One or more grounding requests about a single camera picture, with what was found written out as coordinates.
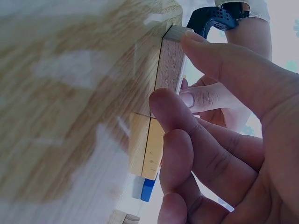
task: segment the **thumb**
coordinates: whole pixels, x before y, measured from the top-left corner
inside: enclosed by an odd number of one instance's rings
[[[235,101],[239,102],[221,83],[191,87],[181,91],[179,96],[192,113],[233,107]]]
[[[298,93],[298,75],[232,44],[206,43],[186,32],[182,48],[193,65],[233,93],[258,118]]]

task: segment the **light wood block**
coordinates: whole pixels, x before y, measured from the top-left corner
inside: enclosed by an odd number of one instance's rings
[[[108,221],[108,224],[123,224],[123,222],[126,219],[126,212],[119,211],[119,210],[113,210],[110,220]]]
[[[129,165],[130,172],[137,176],[142,175],[142,167],[145,148],[150,126],[150,117],[131,113],[130,114],[130,137],[129,137]]]
[[[140,218],[137,216],[133,216],[131,214],[127,214],[123,224],[138,224],[140,221]]]
[[[164,130],[155,118],[150,119],[149,135],[142,169],[144,178],[156,179],[163,154]]]
[[[192,29],[172,25],[163,37],[155,90],[169,88],[179,94],[186,60],[180,40],[187,30]]]

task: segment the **wooden table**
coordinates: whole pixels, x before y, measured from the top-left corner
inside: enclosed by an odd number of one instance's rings
[[[175,0],[1,1],[0,223],[138,215],[129,117],[150,113],[161,39],[182,13]]]

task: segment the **white cloth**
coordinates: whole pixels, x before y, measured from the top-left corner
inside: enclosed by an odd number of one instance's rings
[[[270,21],[268,5],[265,0],[215,0],[215,5],[219,6],[229,2],[242,2],[250,6],[250,17],[261,18]]]

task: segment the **black wristwatch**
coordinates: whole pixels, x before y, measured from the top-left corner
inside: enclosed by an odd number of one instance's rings
[[[243,9],[243,3],[230,2],[220,7],[204,7],[195,10],[187,27],[207,38],[211,27],[227,31],[239,25],[238,20],[249,17],[249,11]]]

